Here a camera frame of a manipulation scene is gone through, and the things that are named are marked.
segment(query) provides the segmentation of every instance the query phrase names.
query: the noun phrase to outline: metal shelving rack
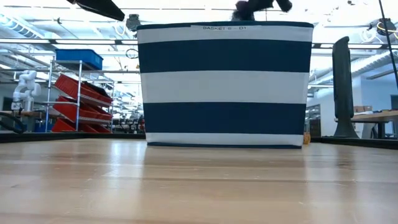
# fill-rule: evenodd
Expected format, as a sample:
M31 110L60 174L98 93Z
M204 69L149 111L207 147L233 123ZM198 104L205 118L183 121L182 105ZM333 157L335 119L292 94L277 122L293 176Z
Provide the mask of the metal shelving rack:
M63 101L50 101L50 94L51 94L51 88L55 87L52 85L52 75L54 73L54 68L56 65L60 65L60 64L75 64L78 65L78 70L74 71L74 70L63 70L63 72L67 73L74 73L75 75L78 75L78 93L77 93L77 98L76 98L76 103L73 102L63 102ZM83 71L83 67L85 68L89 68L89 70L87 71ZM103 74L103 72L100 72L98 70L95 70L94 68L92 68L91 66L89 66L87 63L79 60L79 61L66 61L66 60L62 60L62 61L56 61L53 60L50 63L50 70L49 70L49 81L47 83L47 102L45 102L47 104L47 108L46 108L46 116L45 116L45 132L48 132L49 130L49 114L50 114L50 105L56 105L56 104L63 104L63 105L76 105L76 121L75 123L75 129L76 131L78 131L79 128L79 121L92 121L92 122L96 122L96 123L101 123L101 124L109 124L110 125L110 131L112 132L112 123L113 123L113 119L111 119L110 121L107 120L101 120L101 119L94 119L94 118L81 118L80 117L80 103L81 103L81 99L87 99L90 101L94 101L96 103L104 103L101 102L97 99L91 98L89 96L82 96L81 95L81 79L83 78L83 74L84 73L101 73ZM112 86L112 96L114 94L114 82L113 82L113 86ZM107 106L108 107L108 113L113 114L113 101L111 104L104 104L102 106Z

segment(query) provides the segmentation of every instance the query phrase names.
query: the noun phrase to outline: white stripe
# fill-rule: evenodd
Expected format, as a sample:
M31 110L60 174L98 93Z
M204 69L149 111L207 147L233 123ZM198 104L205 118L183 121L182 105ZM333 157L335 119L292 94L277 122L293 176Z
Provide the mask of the white stripe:
M239 31L203 30L197 27L176 27L138 30L138 43L167 42L180 40L288 40L312 42L313 28L291 26L261 26Z
M142 73L145 103L307 103L308 73L193 71Z
M146 133L147 142L211 145L291 145L302 146L302 135L289 134L209 134L209 133Z

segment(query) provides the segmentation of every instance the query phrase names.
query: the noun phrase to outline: black stand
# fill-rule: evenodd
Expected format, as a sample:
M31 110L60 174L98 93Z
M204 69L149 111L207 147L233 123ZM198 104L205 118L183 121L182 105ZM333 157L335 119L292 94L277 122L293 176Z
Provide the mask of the black stand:
M384 10L383 10L383 5L381 4L381 0L379 0L379 5L380 5L381 16L383 18L384 29L386 30L386 34L387 34L387 43L388 43L388 49L390 51L390 56L391 56L392 68L394 70L394 74L396 75L396 83L397 83L397 88L398 88L398 72L397 72L397 67L396 67L396 60L394 58L394 53L392 53L390 33L388 32L386 17L384 15Z
M359 138L351 123L354 105L348 41L348 37L343 37L333 45L333 89L335 116L338 119L335 137Z

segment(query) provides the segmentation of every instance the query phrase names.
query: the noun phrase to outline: navy blue stripe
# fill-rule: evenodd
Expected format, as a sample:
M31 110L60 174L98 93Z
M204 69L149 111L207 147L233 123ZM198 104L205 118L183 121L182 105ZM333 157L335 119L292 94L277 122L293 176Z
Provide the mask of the navy blue stripe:
M311 42L184 40L139 44L141 73L182 71L309 72Z
M137 27L137 30L164 29L190 26L292 26L313 28L313 24L307 22L285 21L224 21L224 22L189 22L177 24L149 24Z
M148 133L302 135L305 107L285 103L144 103L144 114Z
M180 144L166 142L148 142L148 146L177 146L177 147L221 147L243 149L301 149L301 146L293 145L216 145L216 144Z

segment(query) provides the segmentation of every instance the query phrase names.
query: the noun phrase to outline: cardboard box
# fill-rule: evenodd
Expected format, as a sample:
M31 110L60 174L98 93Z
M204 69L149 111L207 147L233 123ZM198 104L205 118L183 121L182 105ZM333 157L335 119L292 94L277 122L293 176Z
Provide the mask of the cardboard box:
M363 106L365 111L373 111L372 106Z
M354 106L354 113L363 113L372 110L373 110L372 106Z

